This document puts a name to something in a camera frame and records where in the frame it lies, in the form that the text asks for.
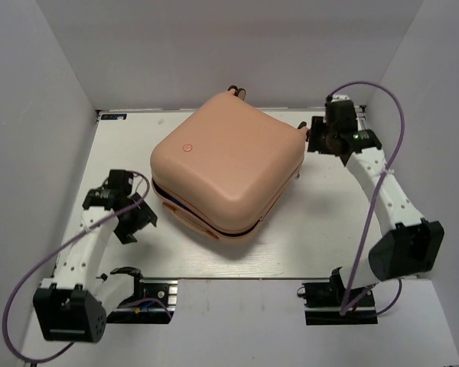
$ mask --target white wall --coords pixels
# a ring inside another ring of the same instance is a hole
[[[230,84],[254,106],[322,105],[381,79],[421,3],[38,0],[96,109],[196,107]]]
[[[34,0],[0,0],[0,324],[19,278],[58,246],[95,112]],[[39,274],[15,302],[21,346]],[[12,365],[0,329],[0,366]]]
[[[459,0],[424,2],[382,84],[397,93],[406,115],[397,176],[427,219],[445,228],[431,276],[459,352]],[[398,114],[379,91],[369,124],[391,152]]]

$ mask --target wire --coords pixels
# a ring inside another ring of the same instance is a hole
[[[381,316],[383,313],[388,312],[396,304],[396,302],[398,302],[398,299],[399,299],[399,296],[401,295],[402,290],[403,290],[403,282],[401,281],[401,279],[398,279],[398,291],[396,292],[396,296],[394,297],[394,299],[391,301],[391,303],[388,306],[384,307],[381,311],[373,313],[372,315],[362,315],[362,316],[356,315],[356,317],[359,317],[360,319],[369,319],[370,317]]]
[[[306,293],[299,293],[301,289],[304,289],[304,286],[299,287],[298,290],[296,291],[296,294],[298,295],[299,298],[302,298],[306,295]]]
[[[21,354],[21,352],[17,348],[15,348],[15,346],[12,344],[12,341],[10,340],[10,335],[8,334],[8,315],[10,314],[10,309],[11,309],[11,306],[12,306],[12,302],[14,301],[15,296],[17,296],[17,293],[19,292],[21,287],[33,275],[33,273],[35,273],[39,268],[41,268],[43,265],[48,263],[54,256],[59,254],[61,251],[63,251],[68,246],[71,246],[72,244],[74,244],[74,243],[78,242],[79,240],[81,240],[92,229],[95,229],[95,228],[101,226],[102,224],[104,224],[105,222],[109,221],[111,218],[113,218],[115,216],[121,216],[122,214],[127,213],[128,211],[136,208],[139,204],[141,204],[143,202],[143,200],[146,198],[146,196],[148,195],[148,192],[150,190],[149,180],[148,180],[148,178],[146,178],[145,175],[140,174],[139,172],[136,172],[136,171],[131,171],[131,172],[135,176],[140,176],[140,177],[143,178],[144,181],[146,181],[146,185],[147,185],[146,186],[146,191],[143,193],[142,197],[139,200],[137,200],[135,203],[133,203],[131,205],[126,206],[125,208],[122,208],[122,209],[118,210],[117,212],[114,212],[114,213],[109,214],[108,216],[105,216],[104,218],[102,218],[102,219],[98,220],[97,222],[95,222],[94,224],[92,224],[90,227],[86,227],[82,232],[77,233],[74,237],[72,237],[71,239],[66,241],[59,248],[57,248],[56,250],[52,251],[49,255],[46,255],[42,260],[40,260],[36,265],[34,265],[32,267],[32,269],[29,270],[24,275],[24,277],[22,277],[22,279],[15,285],[15,287],[12,290],[10,296],[8,297],[7,303],[5,304],[5,308],[3,310],[3,316],[2,316],[2,335],[3,335],[3,340],[5,341],[5,345],[7,346],[8,350],[10,350],[11,353],[15,357],[19,358],[20,360],[22,360],[24,362],[28,362],[28,363],[31,363],[31,364],[34,364],[34,363],[37,363],[37,364],[46,363],[46,362],[50,362],[53,359],[56,359],[57,357],[61,356],[63,353],[65,353],[73,345],[73,343],[69,343],[67,346],[65,346],[59,352],[53,354],[52,356],[49,356],[47,358],[42,358],[42,359],[30,358],[30,357],[27,357],[27,356],[24,356],[23,354]]]
[[[389,89],[385,88],[384,86],[381,86],[381,85],[379,85],[377,83],[374,83],[374,82],[368,82],[368,81],[365,81],[365,80],[358,80],[356,82],[350,82],[350,83],[347,83],[347,84],[343,84],[342,86],[339,86],[332,93],[330,93],[329,96],[332,96],[333,94],[335,94],[336,92],[339,92],[343,88],[346,88],[348,86],[354,86],[354,85],[357,85],[357,84],[363,84],[363,85],[367,85],[367,86],[374,86],[374,87],[376,87],[378,89],[381,89],[383,92],[386,92],[392,98],[392,100],[396,104],[396,107],[398,108],[399,121],[400,121],[401,127],[400,127],[400,131],[399,131],[398,142],[396,143],[395,149],[392,152],[391,158],[389,159],[389,161],[386,162],[386,165],[384,167],[384,171],[379,175],[379,179],[377,181],[376,188],[374,189],[373,195],[371,196],[371,199],[370,199],[369,211],[367,212],[366,222],[364,224],[364,228],[363,228],[363,231],[362,231],[362,236],[360,237],[359,248],[357,249],[357,254],[356,254],[355,260],[353,261],[353,266],[352,266],[352,269],[350,271],[349,281],[347,283],[347,288],[345,289],[345,295],[343,296],[342,304],[340,306],[340,315],[341,316],[345,315],[347,310],[352,305],[354,305],[354,303],[356,303],[358,301],[357,299],[355,299],[355,300],[347,303],[348,300],[349,300],[349,297],[350,297],[350,290],[352,289],[353,279],[355,278],[355,274],[357,273],[357,268],[359,267],[360,256],[362,255],[362,252],[364,250],[364,245],[366,244],[366,238],[367,238],[367,233],[369,232],[370,223],[373,220],[374,207],[376,206],[376,201],[377,201],[377,198],[379,196],[379,190],[381,188],[381,185],[383,185],[384,179],[386,178],[387,171],[390,169],[392,163],[394,162],[394,160],[396,159],[396,156],[398,155],[399,149],[401,148],[401,145],[403,143],[403,138],[405,137],[405,114],[403,112],[403,108],[401,107],[401,103],[399,103],[398,98],[396,98],[396,96],[393,94],[393,92],[391,92]]]
[[[171,320],[171,313],[168,310],[168,308],[163,304],[163,302],[161,302],[160,300],[158,300],[156,298],[147,297],[147,298],[143,298],[141,300],[135,300],[133,302],[129,302],[128,304],[123,304],[122,306],[123,307],[134,307],[134,306],[138,306],[139,304],[143,304],[144,302],[154,302],[156,304],[159,304],[161,306],[161,308],[163,308],[165,313],[168,315],[168,318]]]
[[[136,185],[136,188],[135,188],[134,191],[132,192],[133,194],[138,192],[138,188],[141,186],[141,184],[142,184],[144,181],[145,181],[145,180],[144,180],[143,177],[142,177],[141,180],[140,180],[140,181],[138,182],[138,184]]]
[[[147,304],[143,304],[141,307],[138,307],[135,312],[136,313],[139,313],[145,309],[147,309],[148,307],[150,307],[154,302],[148,302]]]

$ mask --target peach plastic case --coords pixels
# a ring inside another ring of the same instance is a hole
[[[298,174],[305,131],[236,98],[208,100],[151,153],[163,207],[186,226],[225,243],[246,242]]]

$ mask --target white table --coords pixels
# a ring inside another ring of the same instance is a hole
[[[458,365],[454,342],[428,280],[404,281],[403,294],[377,325],[306,326],[297,280],[180,281],[168,325],[109,324],[96,344],[77,344],[51,367],[252,366],[443,367]],[[376,306],[397,283],[374,290]],[[24,343],[31,357],[53,354],[35,316]]]
[[[323,112],[283,109],[267,113],[297,127]],[[100,120],[65,238],[79,228],[88,189],[98,187],[112,168],[150,177],[151,151],[190,114],[130,112],[126,120]],[[148,203],[158,214],[158,227],[146,226],[137,232],[134,244],[120,245],[113,236],[100,265],[102,272],[130,265],[153,278],[328,277],[332,269],[353,260],[369,205],[340,159],[313,153],[306,154],[301,178],[291,183],[248,245],[211,242],[173,220],[153,193]],[[379,238],[375,218],[364,256]]]

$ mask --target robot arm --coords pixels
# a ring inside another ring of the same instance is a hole
[[[149,223],[156,226],[157,216],[148,204],[140,203],[132,211],[88,229],[140,200],[137,193],[130,196],[132,180],[132,173],[112,170],[102,187],[88,192],[80,224],[87,235],[73,245],[66,260],[57,264],[54,276],[44,279],[34,294],[34,309],[46,340],[96,343],[103,336],[108,315],[125,299],[142,296],[137,294],[142,291],[138,269],[118,268],[101,277],[98,270],[113,233],[125,244],[135,241],[136,230]]]
[[[308,151],[340,157],[371,201],[386,163],[382,145],[373,131],[358,130],[355,107],[348,97],[334,96],[325,107],[325,118],[312,122]],[[391,171],[382,182],[375,213],[382,238],[360,261],[353,290],[430,271],[444,237],[442,225],[424,218]],[[340,300],[351,270],[349,264],[332,271],[330,282]]]

